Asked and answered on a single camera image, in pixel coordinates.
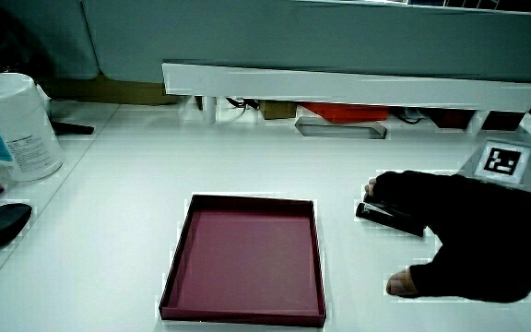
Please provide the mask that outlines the person's right hand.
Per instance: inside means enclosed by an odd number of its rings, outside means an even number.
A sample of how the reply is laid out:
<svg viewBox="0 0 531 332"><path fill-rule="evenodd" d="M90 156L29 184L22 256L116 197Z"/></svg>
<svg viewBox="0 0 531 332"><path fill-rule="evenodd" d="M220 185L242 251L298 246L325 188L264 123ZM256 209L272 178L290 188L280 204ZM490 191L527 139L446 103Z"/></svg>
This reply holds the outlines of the person's right hand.
<svg viewBox="0 0 531 332"><path fill-rule="evenodd" d="M452 175L383 172L365 185L368 218L400 231L430 229L442 245L428 263L395 273L387 293L518 302L531 292L531 146L489 140Z"/></svg>

